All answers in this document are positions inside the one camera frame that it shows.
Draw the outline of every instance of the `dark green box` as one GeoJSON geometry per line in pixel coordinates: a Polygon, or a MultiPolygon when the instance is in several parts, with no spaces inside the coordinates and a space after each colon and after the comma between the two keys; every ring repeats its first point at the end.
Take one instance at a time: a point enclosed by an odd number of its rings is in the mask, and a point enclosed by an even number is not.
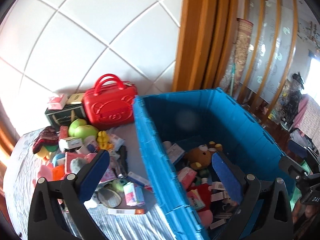
{"type": "Polygon", "coordinates": [[[87,120],[82,104],[65,105],[62,110],[47,109],[44,114],[56,131],[59,131],[62,125],[69,126],[78,118],[87,120]]]}

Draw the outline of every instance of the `blue storage crate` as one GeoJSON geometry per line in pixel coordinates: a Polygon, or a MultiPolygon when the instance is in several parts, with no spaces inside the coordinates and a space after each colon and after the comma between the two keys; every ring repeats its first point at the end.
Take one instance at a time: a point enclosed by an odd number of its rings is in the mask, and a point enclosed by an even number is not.
{"type": "Polygon", "coordinates": [[[289,195],[293,192],[294,181],[278,168],[284,153],[252,116],[220,88],[137,97],[133,112],[149,180],[178,240],[209,236],[189,204],[163,141],[198,136],[203,143],[221,143],[229,160],[244,173],[268,181],[281,177],[289,195]]]}

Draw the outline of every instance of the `brown plush toy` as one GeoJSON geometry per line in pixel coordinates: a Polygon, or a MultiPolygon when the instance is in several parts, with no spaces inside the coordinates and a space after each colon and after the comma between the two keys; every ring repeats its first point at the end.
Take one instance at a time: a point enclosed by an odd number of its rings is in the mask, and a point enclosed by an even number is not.
{"type": "Polygon", "coordinates": [[[208,150],[207,145],[200,145],[197,148],[193,148],[184,158],[190,161],[190,167],[197,170],[202,170],[208,167],[211,163],[212,152],[208,150]]]}

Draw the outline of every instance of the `patterned bedspread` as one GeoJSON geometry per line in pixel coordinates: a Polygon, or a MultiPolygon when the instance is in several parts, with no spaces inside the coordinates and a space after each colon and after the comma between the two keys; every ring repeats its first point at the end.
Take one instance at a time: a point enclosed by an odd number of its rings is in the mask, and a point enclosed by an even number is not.
{"type": "MultiPolygon", "coordinates": [[[[28,239],[28,217],[33,195],[32,179],[36,177],[37,168],[41,161],[32,154],[33,140],[41,130],[28,133],[20,138],[15,146],[10,163],[4,176],[4,192],[15,231],[22,234],[22,239],[28,239]]],[[[114,128],[112,132],[125,139],[128,150],[128,166],[132,171],[144,178],[148,178],[141,159],[134,124],[114,128]]],[[[165,216],[152,193],[145,193],[145,215],[108,215],[107,208],[102,204],[88,212],[110,240],[125,239],[174,239],[165,216]]],[[[70,217],[65,218],[71,231],[77,235],[75,225],[70,217]]]]}

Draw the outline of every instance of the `screw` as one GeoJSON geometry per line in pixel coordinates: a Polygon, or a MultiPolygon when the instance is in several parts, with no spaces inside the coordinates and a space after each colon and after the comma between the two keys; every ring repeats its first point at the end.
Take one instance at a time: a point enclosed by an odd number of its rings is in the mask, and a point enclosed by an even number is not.
{"type": "Polygon", "coordinates": [[[73,179],[75,179],[75,177],[76,177],[76,175],[73,174],[73,173],[71,173],[71,174],[69,174],[69,175],[67,176],[67,180],[73,180],[73,179]]]}
{"type": "Polygon", "coordinates": [[[278,182],[279,184],[282,184],[284,181],[283,181],[282,178],[277,178],[277,182],[278,182]]]}
{"type": "Polygon", "coordinates": [[[45,178],[44,177],[41,177],[40,179],[38,179],[38,183],[41,184],[41,183],[44,183],[45,182],[45,178]]]}
{"type": "Polygon", "coordinates": [[[252,174],[248,174],[247,175],[247,179],[248,180],[254,180],[256,177],[254,176],[254,175],[252,175],[252,174]]]}

